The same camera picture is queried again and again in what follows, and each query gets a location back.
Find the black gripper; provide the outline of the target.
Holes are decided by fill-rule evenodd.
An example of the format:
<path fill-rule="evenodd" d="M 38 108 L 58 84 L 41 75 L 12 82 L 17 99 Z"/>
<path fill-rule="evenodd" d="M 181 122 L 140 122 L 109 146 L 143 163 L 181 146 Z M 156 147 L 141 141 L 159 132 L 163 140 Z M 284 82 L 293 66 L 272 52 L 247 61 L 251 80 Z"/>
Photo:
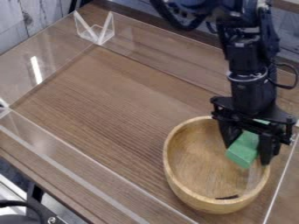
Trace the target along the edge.
<path fill-rule="evenodd" d="M 269 165 L 281 144 L 291 143 L 295 118 L 276 105 L 276 89 L 292 86 L 276 82 L 276 73 L 228 73 L 231 96 L 215 96 L 212 118 L 219 122 L 219 132 L 225 148 L 239 138 L 243 130 L 259 136 L 261 165 Z"/>

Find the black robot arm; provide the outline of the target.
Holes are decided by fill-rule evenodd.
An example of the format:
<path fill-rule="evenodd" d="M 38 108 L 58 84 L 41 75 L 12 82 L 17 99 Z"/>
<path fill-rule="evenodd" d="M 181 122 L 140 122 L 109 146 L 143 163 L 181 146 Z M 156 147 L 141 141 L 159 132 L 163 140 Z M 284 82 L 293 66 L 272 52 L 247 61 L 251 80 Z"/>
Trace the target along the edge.
<path fill-rule="evenodd" d="M 292 141 L 295 117 L 276 105 L 276 90 L 296 88 L 277 81 L 280 38 L 273 27 L 271 0 L 149 0 L 169 25 L 189 32 L 205 25 L 219 37 L 228 62 L 231 95 L 209 99 L 211 117 L 231 153 L 244 134 L 256 136 L 253 149 L 268 165 Z"/>

